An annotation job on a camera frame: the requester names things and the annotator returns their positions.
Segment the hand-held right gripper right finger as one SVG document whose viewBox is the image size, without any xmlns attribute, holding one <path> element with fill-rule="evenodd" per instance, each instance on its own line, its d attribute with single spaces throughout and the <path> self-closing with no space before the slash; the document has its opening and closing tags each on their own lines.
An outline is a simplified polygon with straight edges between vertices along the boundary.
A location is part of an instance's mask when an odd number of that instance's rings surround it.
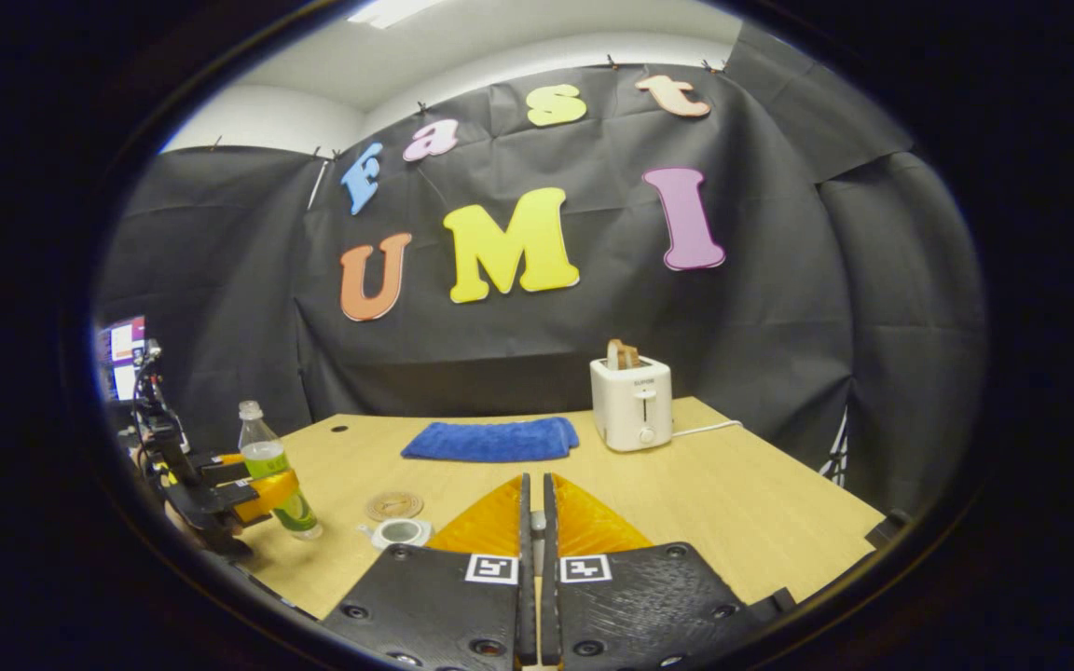
<svg viewBox="0 0 1074 671">
<path fill-rule="evenodd" d="M 543 476 L 541 660 L 561 670 L 678 670 L 710 663 L 766 624 L 687 542 L 616 539 L 603 505 Z"/>
</svg>

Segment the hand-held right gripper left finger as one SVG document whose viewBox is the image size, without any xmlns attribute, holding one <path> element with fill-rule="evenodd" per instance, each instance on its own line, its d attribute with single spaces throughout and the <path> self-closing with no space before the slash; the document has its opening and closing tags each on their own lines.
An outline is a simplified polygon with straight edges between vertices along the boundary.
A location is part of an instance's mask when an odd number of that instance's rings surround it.
<svg viewBox="0 0 1074 671">
<path fill-rule="evenodd" d="M 420 670 L 520 670 L 538 660 L 531 480 L 519 475 L 427 543 L 392 543 L 323 619 Z"/>
</svg>

